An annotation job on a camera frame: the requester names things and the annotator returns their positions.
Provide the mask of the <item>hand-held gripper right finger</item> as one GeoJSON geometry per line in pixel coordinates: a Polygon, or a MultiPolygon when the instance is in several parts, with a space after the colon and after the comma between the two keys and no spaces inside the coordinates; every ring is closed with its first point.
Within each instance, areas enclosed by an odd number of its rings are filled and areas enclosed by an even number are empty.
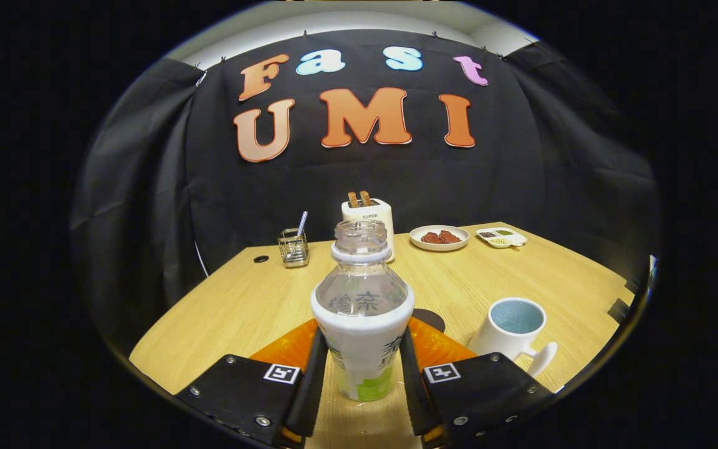
{"type": "Polygon", "coordinates": [[[421,319],[408,319],[400,355],[411,428],[424,448],[505,448],[505,431],[555,400],[507,356],[476,355],[421,319]]]}

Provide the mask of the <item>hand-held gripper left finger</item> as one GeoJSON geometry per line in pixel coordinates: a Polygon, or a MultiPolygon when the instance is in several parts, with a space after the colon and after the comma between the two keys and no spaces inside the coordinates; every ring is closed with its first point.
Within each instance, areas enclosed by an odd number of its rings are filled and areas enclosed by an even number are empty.
{"type": "Polygon", "coordinates": [[[251,356],[223,355],[176,399],[230,448],[302,448],[314,434],[328,347],[311,319],[251,356]]]}

